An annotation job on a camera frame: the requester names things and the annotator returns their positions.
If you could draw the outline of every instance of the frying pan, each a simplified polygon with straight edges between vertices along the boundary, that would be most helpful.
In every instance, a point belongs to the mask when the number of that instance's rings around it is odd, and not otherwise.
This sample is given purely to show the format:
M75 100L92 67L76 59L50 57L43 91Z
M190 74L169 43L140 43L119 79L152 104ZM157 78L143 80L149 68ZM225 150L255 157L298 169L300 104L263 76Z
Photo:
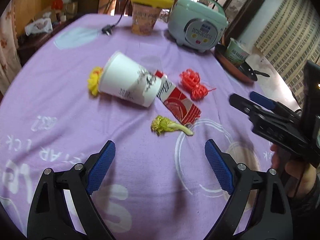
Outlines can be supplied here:
M253 81L257 81L258 78L257 78L257 75L261 75L261 76L264 76L264 77L270 77L267 73L263 73L263 72L260 72L258 70L253 70L249 65L248 63L246 62L243 62L239 67L238 69L243 73L245 74L247 77L249 77L250 79L252 79Z
M227 58L224 56L227 47L217 44L214 47L214 56L220 62L222 67L226 69L232 76L239 81L252 85L258 80L257 75L270 77L268 74L253 70L246 62L242 63L238 68L235 67Z

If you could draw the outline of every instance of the person's sleeve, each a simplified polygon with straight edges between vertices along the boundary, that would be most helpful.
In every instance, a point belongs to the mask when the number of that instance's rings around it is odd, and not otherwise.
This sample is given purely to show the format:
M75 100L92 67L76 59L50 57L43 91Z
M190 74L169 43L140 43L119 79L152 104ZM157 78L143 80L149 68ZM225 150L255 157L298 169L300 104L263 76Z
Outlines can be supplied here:
M293 223L293 239L313 239L319 231L320 222L320 180L303 199L289 199Z

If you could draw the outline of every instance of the red and white card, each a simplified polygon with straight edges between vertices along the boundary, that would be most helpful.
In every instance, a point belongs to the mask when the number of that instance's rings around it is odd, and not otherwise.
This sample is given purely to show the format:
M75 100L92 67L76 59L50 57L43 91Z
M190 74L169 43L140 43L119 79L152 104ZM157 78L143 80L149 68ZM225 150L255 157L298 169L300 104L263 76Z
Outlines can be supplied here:
M161 86L157 97L181 124L193 124L200 117L200 109L161 71L157 70L155 76L161 78Z

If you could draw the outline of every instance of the rice cooker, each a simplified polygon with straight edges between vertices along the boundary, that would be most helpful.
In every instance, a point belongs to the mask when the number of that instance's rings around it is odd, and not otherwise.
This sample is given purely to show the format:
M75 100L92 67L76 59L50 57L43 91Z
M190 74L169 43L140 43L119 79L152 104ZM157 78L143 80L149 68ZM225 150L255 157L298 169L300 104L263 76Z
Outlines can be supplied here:
M228 26L224 10L214 0L218 10L192 0L178 0L168 20L168 31L179 46L185 45L199 52L213 48Z

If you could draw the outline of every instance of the purple tablecloth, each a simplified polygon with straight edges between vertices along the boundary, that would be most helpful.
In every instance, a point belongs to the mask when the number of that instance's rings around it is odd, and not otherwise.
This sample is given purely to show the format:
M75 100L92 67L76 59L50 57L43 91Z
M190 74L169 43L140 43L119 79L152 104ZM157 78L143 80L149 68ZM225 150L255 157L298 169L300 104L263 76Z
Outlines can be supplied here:
M14 80L0 108L1 203L26 234L43 170L68 170L112 140L116 157L92 199L115 237L203 239L228 198L204 155L206 140L213 138L251 169L270 167L269 142L253 134L247 116L228 103L231 93L248 98L252 88L226 74L210 52L178 47L164 23L157 22L152 35L143 37L131 33L131 18L124 17L112 36L100 33L116 20L82 17L47 42ZM104 67L117 50L151 71L164 71L175 84L183 70L192 68L202 83L217 88L196 102L202 114L192 127L194 136L151 132L158 114L175 120L158 98L143 108L107 94L89 95L90 71ZM253 90L261 93L257 85ZM237 231L246 225L253 197ZM80 228L68 196L67 201Z

